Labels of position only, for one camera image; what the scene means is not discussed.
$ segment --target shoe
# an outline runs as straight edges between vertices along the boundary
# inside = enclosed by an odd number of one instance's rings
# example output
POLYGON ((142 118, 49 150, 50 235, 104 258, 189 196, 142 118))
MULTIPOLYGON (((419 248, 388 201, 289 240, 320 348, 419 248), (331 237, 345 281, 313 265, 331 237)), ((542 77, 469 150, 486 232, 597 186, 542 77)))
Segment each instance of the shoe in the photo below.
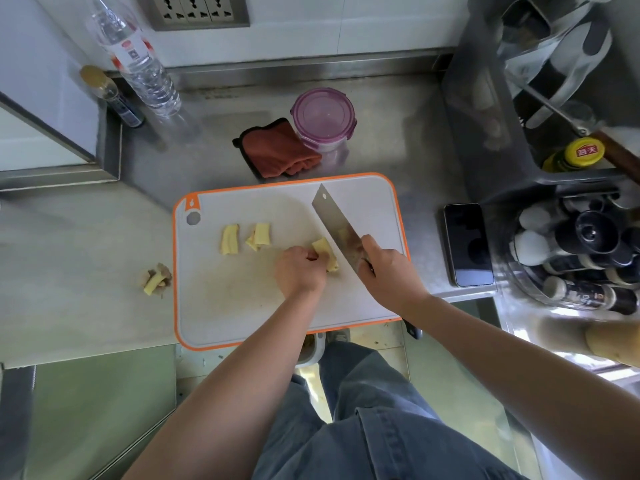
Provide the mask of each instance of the shoe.
POLYGON ((351 330, 348 328, 343 328, 341 330, 332 330, 326 333, 326 342, 330 344, 331 342, 350 342, 351 341, 351 330))

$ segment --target purple lid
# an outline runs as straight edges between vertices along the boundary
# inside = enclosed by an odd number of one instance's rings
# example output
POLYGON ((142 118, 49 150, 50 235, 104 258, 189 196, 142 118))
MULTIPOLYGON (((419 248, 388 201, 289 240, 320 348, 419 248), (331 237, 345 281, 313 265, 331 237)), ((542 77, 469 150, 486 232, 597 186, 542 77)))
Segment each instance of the purple lid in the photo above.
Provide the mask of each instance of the purple lid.
POLYGON ((316 88, 298 96, 291 108, 300 136, 317 143, 349 139, 356 128, 356 114, 348 97, 332 88, 316 88))

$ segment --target brown dish towel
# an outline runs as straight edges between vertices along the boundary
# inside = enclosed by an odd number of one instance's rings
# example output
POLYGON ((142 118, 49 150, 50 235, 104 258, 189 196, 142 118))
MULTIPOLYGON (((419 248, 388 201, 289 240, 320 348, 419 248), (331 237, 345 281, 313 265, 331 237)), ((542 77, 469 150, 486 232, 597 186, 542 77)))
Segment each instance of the brown dish towel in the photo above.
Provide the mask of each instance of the brown dish towel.
POLYGON ((315 167, 322 160, 320 153, 300 141, 286 118, 267 126, 246 129, 233 144, 240 148, 247 163, 265 178, 283 173, 295 175, 315 167))

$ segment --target cutting board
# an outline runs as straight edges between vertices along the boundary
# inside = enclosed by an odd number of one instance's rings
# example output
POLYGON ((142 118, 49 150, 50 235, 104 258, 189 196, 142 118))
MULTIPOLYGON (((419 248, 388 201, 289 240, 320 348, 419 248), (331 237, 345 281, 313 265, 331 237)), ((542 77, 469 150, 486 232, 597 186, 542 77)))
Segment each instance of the cutting board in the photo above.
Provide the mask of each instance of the cutting board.
POLYGON ((279 254, 326 237, 340 269, 327 277, 310 331, 395 320, 348 265, 311 202, 324 184, 359 235, 408 255, 396 191, 377 173, 316 178, 188 194, 173 209, 175 334, 192 350, 225 347, 249 337, 282 303, 273 278, 279 254), (270 247, 244 243, 258 222, 271 224, 270 247), (240 224, 239 253, 222 256, 226 225, 240 224))

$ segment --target plastic water bottle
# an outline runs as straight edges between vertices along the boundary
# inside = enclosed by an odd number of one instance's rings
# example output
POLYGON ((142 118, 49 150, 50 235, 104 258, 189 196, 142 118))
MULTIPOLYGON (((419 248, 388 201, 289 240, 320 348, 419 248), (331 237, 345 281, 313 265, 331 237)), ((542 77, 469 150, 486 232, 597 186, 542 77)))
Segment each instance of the plastic water bottle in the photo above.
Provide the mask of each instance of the plastic water bottle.
POLYGON ((133 12, 116 0, 88 0, 87 26, 111 61, 156 115, 167 118, 180 110, 182 101, 153 47, 145 39, 133 12))

